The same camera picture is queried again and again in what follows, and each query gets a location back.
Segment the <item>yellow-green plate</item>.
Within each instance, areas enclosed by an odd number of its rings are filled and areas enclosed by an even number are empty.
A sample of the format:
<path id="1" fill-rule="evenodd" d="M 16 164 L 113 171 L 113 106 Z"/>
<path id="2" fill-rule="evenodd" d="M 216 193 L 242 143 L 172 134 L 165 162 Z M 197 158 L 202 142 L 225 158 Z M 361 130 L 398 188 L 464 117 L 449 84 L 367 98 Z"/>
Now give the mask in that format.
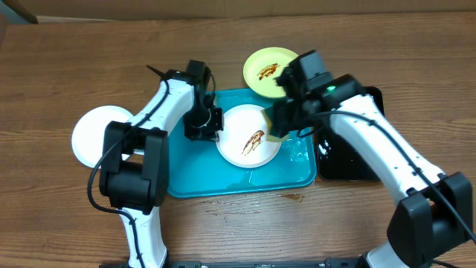
<path id="1" fill-rule="evenodd" d="M 279 47 L 263 48 L 254 52 L 243 67 L 243 77 L 246 84 L 258 95 L 266 98 L 284 98 L 286 93 L 275 79 L 283 69 L 298 55 Z"/>

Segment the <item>white plate with sauce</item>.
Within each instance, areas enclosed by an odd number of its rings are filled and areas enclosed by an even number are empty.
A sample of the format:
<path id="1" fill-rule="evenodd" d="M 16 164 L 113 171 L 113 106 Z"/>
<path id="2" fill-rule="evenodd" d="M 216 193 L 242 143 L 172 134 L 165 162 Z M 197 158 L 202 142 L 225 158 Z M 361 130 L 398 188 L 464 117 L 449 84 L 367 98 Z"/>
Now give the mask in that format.
<path id="1" fill-rule="evenodd" d="M 119 106 L 100 106 L 87 112 L 75 125 L 71 147 L 79 162 L 93 168 L 103 155 L 103 140 L 111 121 L 127 122 L 132 113 Z"/>

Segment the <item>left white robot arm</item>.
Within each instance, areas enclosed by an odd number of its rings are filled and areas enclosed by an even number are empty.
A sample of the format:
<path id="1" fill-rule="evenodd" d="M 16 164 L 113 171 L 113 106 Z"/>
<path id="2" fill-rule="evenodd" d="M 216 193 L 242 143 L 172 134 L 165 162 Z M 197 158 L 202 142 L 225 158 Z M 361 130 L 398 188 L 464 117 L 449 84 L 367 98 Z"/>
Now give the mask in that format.
<path id="1" fill-rule="evenodd" d="M 169 135 L 179 122 L 191 141 L 218 141 L 222 109 L 210 69 L 192 62 L 185 71 L 159 71 L 161 84 L 151 101 L 130 122 L 111 121 L 103 153 L 89 177 L 89 202 L 117 214 L 129 244 L 126 267 L 162 267 L 167 247 L 159 229 L 159 207 L 170 181 Z"/>

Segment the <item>yellow green sponge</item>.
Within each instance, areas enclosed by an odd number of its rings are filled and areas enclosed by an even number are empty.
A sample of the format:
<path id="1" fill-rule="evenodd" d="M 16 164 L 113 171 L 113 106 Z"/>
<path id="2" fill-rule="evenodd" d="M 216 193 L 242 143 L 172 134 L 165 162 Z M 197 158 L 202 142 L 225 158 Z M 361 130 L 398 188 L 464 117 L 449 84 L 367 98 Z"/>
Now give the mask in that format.
<path id="1" fill-rule="evenodd" d="M 290 138 L 289 131 L 284 129 L 285 121 L 274 111 L 273 107 L 261 111 L 267 129 L 266 140 L 270 142 L 283 142 Z"/>

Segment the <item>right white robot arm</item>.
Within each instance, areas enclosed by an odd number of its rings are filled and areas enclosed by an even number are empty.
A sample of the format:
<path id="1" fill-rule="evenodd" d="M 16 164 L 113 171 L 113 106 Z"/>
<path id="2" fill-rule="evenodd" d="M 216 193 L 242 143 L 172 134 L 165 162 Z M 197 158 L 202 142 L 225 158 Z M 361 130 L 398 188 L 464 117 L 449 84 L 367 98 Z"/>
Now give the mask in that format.
<path id="1" fill-rule="evenodd" d="M 269 138 L 326 127 L 360 155 L 396 203 L 387 242 L 361 256 L 357 267 L 429 267 L 475 239 L 469 180 L 461 173 L 447 175 L 415 151 L 353 76 L 282 74 L 276 83 L 286 99 L 264 111 Z"/>

